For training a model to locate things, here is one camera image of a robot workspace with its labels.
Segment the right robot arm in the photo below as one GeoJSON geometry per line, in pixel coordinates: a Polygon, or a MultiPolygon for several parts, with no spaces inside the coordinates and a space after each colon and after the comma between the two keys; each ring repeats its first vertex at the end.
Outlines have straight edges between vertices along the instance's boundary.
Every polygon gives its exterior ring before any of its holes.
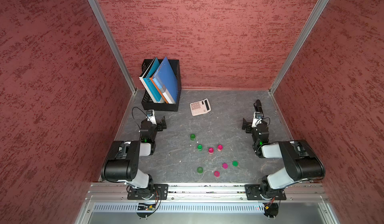
{"type": "Polygon", "coordinates": [[[284,167],[262,177],[259,184],[245,185],[247,200],[286,200],[285,188],[302,181],[325,177],[325,166],[305,140],[269,143],[269,127],[259,119],[248,122],[243,119],[242,129],[253,138],[253,149],[261,159],[281,159],[284,167]]]}

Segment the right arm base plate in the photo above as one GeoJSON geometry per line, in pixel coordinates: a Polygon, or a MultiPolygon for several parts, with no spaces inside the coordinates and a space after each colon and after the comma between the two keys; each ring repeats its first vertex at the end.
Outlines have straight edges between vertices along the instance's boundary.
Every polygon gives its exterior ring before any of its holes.
{"type": "Polygon", "coordinates": [[[271,189],[265,185],[245,185],[245,194],[248,201],[285,201],[287,199],[284,189],[271,189]]]}

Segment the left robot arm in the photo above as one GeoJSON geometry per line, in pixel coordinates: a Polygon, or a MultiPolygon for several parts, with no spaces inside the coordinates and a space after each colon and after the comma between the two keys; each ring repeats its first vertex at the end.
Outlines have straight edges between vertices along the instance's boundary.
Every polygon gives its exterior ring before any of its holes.
{"type": "Polygon", "coordinates": [[[165,117],[160,123],[145,119],[141,122],[139,140],[114,141],[101,169],[102,180],[130,186],[133,189],[132,198],[156,198],[153,178],[139,169],[139,158],[154,154],[156,135],[166,128],[165,117]]]}

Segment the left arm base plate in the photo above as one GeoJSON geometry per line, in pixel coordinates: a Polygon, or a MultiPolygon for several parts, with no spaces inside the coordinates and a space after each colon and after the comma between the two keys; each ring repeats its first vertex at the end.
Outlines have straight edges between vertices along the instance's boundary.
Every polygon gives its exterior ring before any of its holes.
{"type": "Polygon", "coordinates": [[[128,189],[127,199],[146,201],[146,200],[166,200],[168,197],[168,184],[150,184],[145,189],[134,189],[130,187],[128,189]]]}

